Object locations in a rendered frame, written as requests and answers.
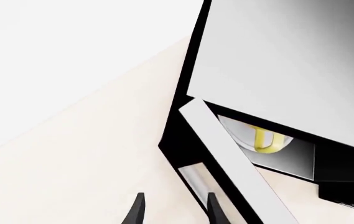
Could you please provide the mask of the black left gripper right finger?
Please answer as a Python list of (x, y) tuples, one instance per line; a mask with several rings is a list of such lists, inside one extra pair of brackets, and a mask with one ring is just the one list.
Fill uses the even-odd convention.
[(227, 217), (213, 192), (208, 194), (207, 210), (209, 224), (227, 224)]

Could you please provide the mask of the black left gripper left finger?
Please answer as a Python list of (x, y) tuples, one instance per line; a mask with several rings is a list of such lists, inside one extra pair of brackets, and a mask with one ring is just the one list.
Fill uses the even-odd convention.
[(143, 224), (146, 209), (145, 194), (139, 192), (121, 224)]

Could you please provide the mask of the black microwave door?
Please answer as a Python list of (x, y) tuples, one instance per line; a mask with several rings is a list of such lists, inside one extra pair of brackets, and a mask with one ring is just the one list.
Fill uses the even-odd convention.
[(159, 149), (207, 216), (178, 168), (205, 164), (218, 184), (214, 194), (227, 224), (234, 210), (247, 224), (299, 224), (202, 100), (172, 103)]

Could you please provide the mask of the yellow and white mug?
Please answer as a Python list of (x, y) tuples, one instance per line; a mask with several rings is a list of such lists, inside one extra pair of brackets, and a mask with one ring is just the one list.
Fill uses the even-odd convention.
[(221, 115), (218, 115), (218, 120), (240, 147), (253, 152), (261, 154), (279, 152), (294, 139), (284, 134)]

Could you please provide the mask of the black and silver microwave oven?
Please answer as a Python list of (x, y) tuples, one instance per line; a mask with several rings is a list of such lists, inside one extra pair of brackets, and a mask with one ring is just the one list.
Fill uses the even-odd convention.
[(203, 0), (174, 101), (294, 138), (242, 151), (354, 208), (354, 0)]

